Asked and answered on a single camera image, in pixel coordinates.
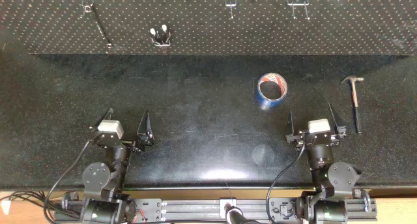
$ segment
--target hammer head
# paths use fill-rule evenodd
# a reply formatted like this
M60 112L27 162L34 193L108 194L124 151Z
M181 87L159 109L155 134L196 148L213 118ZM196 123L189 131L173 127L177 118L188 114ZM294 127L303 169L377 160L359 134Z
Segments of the hammer head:
M351 83L354 83L356 81L363 82L364 78L363 77L356 77L356 76L349 76L349 77L346 77L342 82L344 82L346 80L349 80L349 81L351 81Z

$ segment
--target wooden floor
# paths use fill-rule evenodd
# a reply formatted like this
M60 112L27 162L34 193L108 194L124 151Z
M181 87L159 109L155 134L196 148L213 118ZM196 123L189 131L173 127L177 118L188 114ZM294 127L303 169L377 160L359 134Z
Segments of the wooden floor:
M260 199L264 197L263 190L236 191L233 190L233 196L238 199ZM132 192L133 197L151 198L159 197L162 199L213 199L214 197L228 197L229 192L225 190L210 191L208 193L201 191L144 191ZM300 191L274 191L272 196L295 197L300 195ZM417 223L417 199L416 198L378 198L378 222L360 222L358 224L406 224ZM26 224L39 223L47 224L44 219L42 209L25 201L12 201L9 215L0 212L0 223L2 224Z

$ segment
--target table surface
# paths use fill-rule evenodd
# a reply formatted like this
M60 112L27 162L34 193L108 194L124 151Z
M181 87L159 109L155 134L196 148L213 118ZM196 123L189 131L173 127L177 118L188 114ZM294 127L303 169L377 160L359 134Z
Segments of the table surface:
M148 109L156 138L133 154L126 189L265 188L296 157L285 142L288 110L297 128L327 118L328 102L348 138L336 161L364 171L366 188L416 187L417 70L413 57L24 55L1 57L0 189L48 189L75 160L94 124L115 109L125 136ZM288 95L274 109L255 99L257 80L281 74ZM354 133L351 92L357 84L364 133ZM81 189L88 164L104 160L89 147L57 189ZM310 188L306 155L277 183Z

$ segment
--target pegboard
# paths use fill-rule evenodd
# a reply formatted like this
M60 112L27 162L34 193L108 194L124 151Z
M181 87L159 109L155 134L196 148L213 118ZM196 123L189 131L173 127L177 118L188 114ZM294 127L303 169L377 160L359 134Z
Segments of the pegboard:
M114 44L107 49L86 0L0 0L0 30L29 53L173 55L413 55L416 0L94 0ZM236 1L233 19L226 1ZM308 1L292 8L287 1ZM171 46L151 28L166 24Z

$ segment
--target hammer handle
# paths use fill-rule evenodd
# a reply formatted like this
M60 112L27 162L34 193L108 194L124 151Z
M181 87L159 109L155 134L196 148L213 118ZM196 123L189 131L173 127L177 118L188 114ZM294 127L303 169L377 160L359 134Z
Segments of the hammer handle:
M360 115L359 115L359 107L356 106L354 108L354 121L356 124L356 132L361 134L362 133L362 124L360 123Z

